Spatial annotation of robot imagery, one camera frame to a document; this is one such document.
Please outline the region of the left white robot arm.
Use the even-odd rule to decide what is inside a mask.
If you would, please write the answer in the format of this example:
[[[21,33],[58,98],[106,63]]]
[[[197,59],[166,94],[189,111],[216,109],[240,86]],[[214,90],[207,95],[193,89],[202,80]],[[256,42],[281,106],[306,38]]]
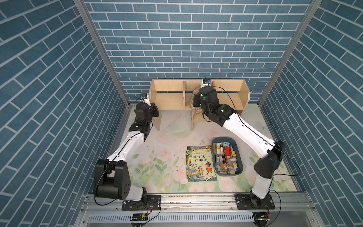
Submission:
[[[114,200],[145,203],[147,190],[131,184],[127,160],[133,157],[145,142],[152,129],[152,119],[159,117],[155,103],[136,104],[135,120],[129,128],[128,136],[106,159],[97,161],[94,169],[94,196]]]

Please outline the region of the pink striped cloth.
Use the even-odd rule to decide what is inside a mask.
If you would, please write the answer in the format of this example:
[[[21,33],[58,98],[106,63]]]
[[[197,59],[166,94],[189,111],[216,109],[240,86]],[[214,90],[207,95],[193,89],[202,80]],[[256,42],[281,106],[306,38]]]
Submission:
[[[202,113],[202,109],[201,107],[197,106],[195,107],[194,105],[198,102],[198,92],[200,90],[201,86],[195,88],[192,92],[192,96],[189,100],[189,105],[191,107],[191,109],[194,111],[195,114],[200,114]]]

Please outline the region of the light wooden bookshelf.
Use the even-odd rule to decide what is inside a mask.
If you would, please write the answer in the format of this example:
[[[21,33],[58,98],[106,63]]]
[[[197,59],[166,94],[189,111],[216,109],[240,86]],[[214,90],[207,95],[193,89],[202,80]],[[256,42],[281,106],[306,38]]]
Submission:
[[[209,79],[210,85],[218,92],[221,104],[235,106],[242,115],[249,103],[251,92],[243,79]],[[159,111],[191,111],[191,129],[195,123],[204,122],[202,114],[190,107],[192,92],[202,86],[204,79],[154,79],[149,89],[149,100]]]

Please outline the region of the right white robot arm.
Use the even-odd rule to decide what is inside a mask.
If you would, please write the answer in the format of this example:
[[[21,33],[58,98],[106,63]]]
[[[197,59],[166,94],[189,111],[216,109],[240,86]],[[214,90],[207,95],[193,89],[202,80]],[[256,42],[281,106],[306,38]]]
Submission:
[[[235,109],[227,104],[220,104],[214,86],[201,87],[194,96],[193,106],[200,107],[210,121],[234,133],[259,156],[254,165],[256,178],[250,196],[253,199],[265,199],[274,173],[282,161],[283,142],[275,142],[264,136],[244,121]]]

